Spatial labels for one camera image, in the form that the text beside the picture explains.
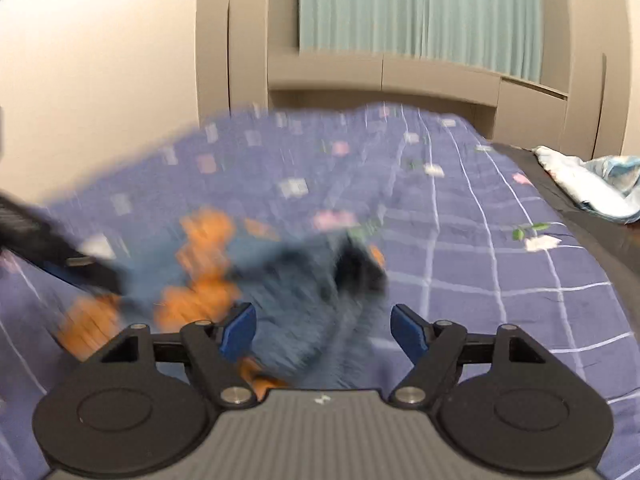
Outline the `teal window curtain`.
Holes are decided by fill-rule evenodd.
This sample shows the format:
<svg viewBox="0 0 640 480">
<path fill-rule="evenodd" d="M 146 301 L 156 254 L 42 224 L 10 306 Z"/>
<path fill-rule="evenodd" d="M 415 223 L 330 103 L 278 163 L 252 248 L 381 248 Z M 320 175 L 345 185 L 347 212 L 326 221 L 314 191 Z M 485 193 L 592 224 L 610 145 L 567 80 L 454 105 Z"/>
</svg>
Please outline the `teal window curtain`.
<svg viewBox="0 0 640 480">
<path fill-rule="evenodd" d="M 298 0 L 304 51 L 389 53 L 537 82 L 542 0 Z"/>
</svg>

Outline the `blue pants with orange cars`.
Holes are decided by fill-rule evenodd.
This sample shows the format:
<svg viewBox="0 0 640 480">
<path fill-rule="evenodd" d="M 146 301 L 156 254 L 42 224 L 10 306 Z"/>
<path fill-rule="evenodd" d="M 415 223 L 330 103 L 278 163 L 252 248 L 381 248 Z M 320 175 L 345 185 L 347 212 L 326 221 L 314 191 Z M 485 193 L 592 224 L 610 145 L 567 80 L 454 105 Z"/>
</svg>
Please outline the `blue pants with orange cars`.
<svg viewBox="0 0 640 480">
<path fill-rule="evenodd" d="M 291 234 L 202 209 L 130 240 L 113 263 L 122 291 L 79 296 L 53 327 L 78 360 L 129 324 L 175 333 L 221 322 L 248 302 L 256 334 L 235 363 L 258 396 L 373 384 L 370 339 L 384 312 L 385 259 L 347 211 L 322 210 L 309 232 Z"/>
</svg>

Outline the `purple grid bedspread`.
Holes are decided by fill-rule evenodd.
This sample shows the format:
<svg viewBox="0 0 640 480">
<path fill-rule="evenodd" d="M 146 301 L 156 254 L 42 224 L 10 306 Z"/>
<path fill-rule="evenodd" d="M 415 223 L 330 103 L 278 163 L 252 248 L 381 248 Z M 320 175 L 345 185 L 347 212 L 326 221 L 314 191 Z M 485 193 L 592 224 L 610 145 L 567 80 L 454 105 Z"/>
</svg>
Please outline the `purple grid bedspread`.
<svg viewBox="0 0 640 480">
<path fill-rule="evenodd" d="M 3 478 L 638 477 L 626 304 L 568 222 L 460 117 L 382 103 L 241 112 L 24 205 L 114 269 L 130 240 L 202 209 L 291 234 L 347 211 L 382 252 L 387 285 L 371 387 L 251 386 L 254 406 L 216 406 L 190 378 L 182 328 L 129 324 L 76 359 L 52 330 L 98 291 L 2 250 Z M 412 369 L 390 332 L 396 304 L 466 329 L 458 377 L 431 408 L 390 402 Z"/>
</svg>

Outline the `beige built-in cabinet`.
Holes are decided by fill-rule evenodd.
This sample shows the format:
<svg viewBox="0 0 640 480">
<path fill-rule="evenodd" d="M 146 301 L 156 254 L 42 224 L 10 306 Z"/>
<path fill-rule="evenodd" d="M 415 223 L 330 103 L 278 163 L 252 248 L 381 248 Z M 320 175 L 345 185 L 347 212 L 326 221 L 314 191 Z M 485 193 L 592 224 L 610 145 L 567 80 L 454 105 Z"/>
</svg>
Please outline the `beige built-in cabinet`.
<svg viewBox="0 0 640 480">
<path fill-rule="evenodd" d="M 460 114 L 504 144 L 615 155 L 627 135 L 631 53 L 627 0 L 542 0 L 537 82 L 431 58 L 304 51 L 298 0 L 196 0 L 201 117 L 250 104 L 340 108 L 390 99 Z"/>
</svg>

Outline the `white blue patterned pillow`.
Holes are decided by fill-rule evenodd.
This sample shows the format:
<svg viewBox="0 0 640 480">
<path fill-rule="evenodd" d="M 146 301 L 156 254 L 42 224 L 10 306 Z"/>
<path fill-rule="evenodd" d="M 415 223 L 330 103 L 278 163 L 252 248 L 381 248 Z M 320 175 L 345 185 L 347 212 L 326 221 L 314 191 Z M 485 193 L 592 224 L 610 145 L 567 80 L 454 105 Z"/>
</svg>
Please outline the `white blue patterned pillow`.
<svg viewBox="0 0 640 480">
<path fill-rule="evenodd" d="M 533 153 L 555 184 L 582 210 L 608 221 L 639 220 L 639 157 L 610 155 L 582 160 L 537 146 Z"/>
</svg>

